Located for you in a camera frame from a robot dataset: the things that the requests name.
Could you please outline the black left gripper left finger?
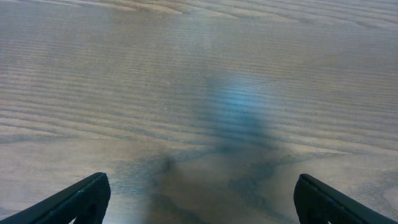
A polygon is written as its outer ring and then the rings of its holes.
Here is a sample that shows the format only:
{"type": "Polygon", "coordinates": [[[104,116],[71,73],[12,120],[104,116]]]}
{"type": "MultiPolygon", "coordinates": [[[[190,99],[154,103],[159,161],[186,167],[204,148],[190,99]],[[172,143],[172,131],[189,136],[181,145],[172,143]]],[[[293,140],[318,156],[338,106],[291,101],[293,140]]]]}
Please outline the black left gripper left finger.
{"type": "Polygon", "coordinates": [[[110,197],[108,176],[97,172],[1,224],[102,224],[110,197]]]}

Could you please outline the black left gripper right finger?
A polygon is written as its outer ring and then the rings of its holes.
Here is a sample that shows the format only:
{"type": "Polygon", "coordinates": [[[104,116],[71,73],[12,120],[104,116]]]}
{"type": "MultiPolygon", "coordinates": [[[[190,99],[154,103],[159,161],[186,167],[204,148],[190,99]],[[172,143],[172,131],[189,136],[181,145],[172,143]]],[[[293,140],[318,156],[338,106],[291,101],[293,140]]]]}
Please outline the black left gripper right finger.
{"type": "Polygon", "coordinates": [[[300,174],[294,188],[300,224],[397,224],[309,174],[300,174]]]}

